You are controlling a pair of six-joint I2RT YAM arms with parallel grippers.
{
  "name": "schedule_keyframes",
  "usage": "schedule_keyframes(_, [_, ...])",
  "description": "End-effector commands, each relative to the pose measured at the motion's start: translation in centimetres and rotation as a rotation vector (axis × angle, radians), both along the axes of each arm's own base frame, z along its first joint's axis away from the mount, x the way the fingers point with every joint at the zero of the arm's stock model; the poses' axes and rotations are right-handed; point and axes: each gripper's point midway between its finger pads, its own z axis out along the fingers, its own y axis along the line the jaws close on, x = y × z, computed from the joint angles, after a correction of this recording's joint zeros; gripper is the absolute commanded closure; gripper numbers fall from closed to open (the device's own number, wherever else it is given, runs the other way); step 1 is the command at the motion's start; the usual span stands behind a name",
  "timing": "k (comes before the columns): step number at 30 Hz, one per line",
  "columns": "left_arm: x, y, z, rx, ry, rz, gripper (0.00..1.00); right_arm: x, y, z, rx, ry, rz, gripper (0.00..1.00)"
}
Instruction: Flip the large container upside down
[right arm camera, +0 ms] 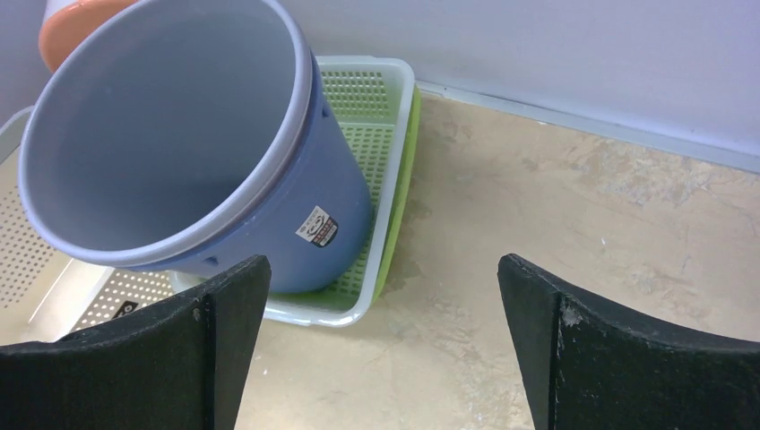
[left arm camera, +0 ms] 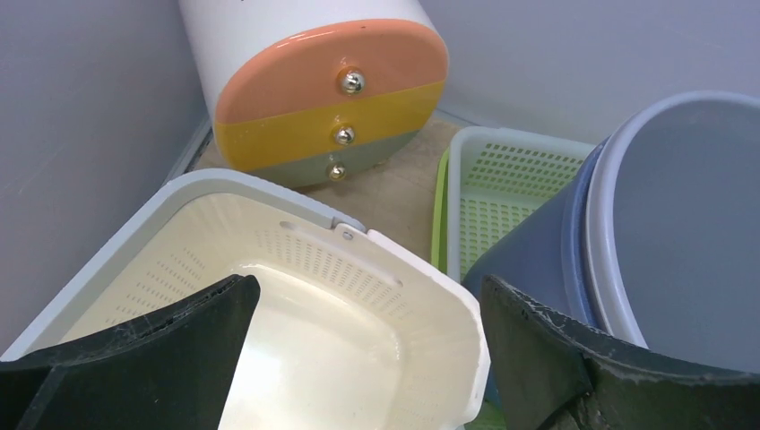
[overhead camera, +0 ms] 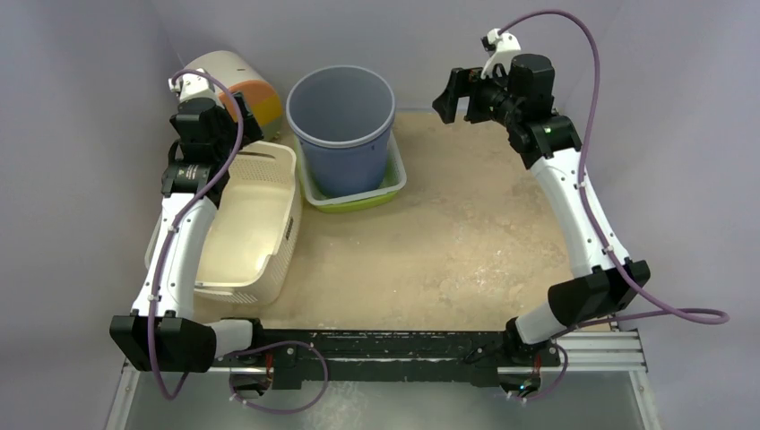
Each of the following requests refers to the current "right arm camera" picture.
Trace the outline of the grey plastic bucket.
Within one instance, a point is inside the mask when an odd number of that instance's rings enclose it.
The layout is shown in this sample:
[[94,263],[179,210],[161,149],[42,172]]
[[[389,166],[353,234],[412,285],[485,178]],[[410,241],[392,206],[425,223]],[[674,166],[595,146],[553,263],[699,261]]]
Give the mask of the grey plastic bucket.
[[312,87],[310,48],[277,1],[137,2],[40,94],[19,155],[28,220],[85,262],[184,258],[277,184]]

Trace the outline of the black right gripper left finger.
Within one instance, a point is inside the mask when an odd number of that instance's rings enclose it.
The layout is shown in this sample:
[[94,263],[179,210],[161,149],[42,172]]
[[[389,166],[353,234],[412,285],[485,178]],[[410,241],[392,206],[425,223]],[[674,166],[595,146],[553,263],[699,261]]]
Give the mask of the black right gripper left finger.
[[60,340],[2,347],[2,428],[233,428],[271,276],[255,256]]

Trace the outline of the green plastic tray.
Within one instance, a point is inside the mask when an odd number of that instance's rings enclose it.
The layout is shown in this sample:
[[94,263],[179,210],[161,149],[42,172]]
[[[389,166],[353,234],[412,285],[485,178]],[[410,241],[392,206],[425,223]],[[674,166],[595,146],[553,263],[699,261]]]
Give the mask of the green plastic tray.
[[414,88],[410,107],[410,118],[405,134],[402,159],[397,177],[393,206],[390,214],[387,236],[384,243],[384,252],[379,266],[377,283],[372,299],[374,303],[383,292],[388,290],[386,281],[400,234],[406,202],[410,190],[412,169],[416,156],[417,141],[419,136],[420,111],[422,107],[421,95],[418,87]]

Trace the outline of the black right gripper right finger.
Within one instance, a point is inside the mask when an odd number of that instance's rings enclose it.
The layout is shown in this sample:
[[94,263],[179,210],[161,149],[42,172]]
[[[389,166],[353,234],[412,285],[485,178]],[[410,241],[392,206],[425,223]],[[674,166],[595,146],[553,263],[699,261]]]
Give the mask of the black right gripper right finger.
[[758,428],[756,342],[638,312],[517,254],[497,277],[536,428]]

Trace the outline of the white perforated basket tray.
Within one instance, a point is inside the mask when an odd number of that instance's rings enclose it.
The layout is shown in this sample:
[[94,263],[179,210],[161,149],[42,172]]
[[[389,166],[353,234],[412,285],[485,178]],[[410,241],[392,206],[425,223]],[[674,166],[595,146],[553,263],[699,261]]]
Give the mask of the white perforated basket tray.
[[357,260],[324,288],[270,288],[264,317],[302,326],[344,327],[372,305],[416,87],[410,66],[373,56],[319,56],[323,92],[367,181],[372,228]]

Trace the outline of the blue plastic bucket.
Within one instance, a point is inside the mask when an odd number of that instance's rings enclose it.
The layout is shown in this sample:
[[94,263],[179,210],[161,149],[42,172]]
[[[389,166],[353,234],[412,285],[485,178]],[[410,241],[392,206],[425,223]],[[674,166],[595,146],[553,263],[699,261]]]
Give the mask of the blue plastic bucket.
[[205,245],[138,271],[180,271],[211,278],[254,255],[271,265],[271,288],[300,293],[324,288],[357,260],[372,228],[367,181],[312,64],[304,141],[277,184],[232,227]]

